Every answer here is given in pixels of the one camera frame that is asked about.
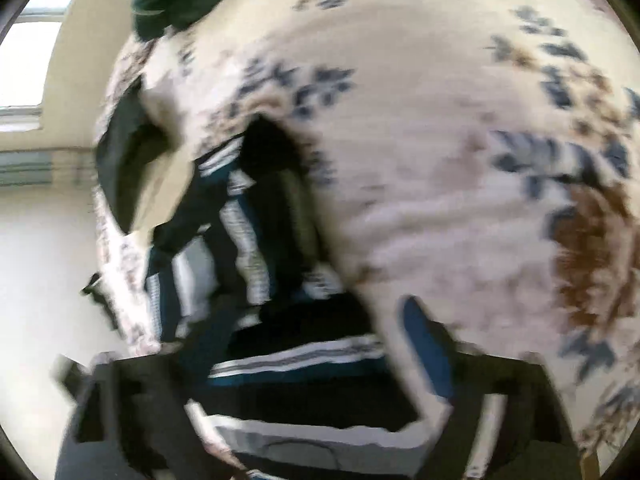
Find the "wall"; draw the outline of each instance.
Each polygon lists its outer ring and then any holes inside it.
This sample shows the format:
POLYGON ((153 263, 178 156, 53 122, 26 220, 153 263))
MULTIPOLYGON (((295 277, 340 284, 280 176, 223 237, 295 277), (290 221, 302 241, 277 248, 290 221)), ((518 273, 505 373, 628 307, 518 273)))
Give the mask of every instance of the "wall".
POLYGON ((91 145, 115 57, 131 32, 130 1, 73 0, 51 56, 42 128, 0 133, 0 151, 91 145))
POLYGON ((0 425, 40 480, 52 480, 72 403, 52 380, 59 354, 82 364, 124 353, 80 296, 96 269, 87 188, 0 189, 0 425))

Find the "floral bedsheet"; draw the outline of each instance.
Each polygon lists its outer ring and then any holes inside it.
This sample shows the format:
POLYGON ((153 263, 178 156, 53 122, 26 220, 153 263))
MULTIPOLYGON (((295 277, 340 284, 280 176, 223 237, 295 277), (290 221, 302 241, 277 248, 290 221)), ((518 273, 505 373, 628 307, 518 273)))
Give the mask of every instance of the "floral bedsheet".
POLYGON ((140 73, 181 147, 147 177, 132 234, 95 192, 134 354, 159 349, 151 229, 190 160, 261 111, 304 147, 338 268, 434 438, 446 407, 402 332, 405 294, 479 351, 542 359, 604 471, 640 415, 640 56, 606 0, 225 0, 189 30, 127 42, 98 137, 140 73))

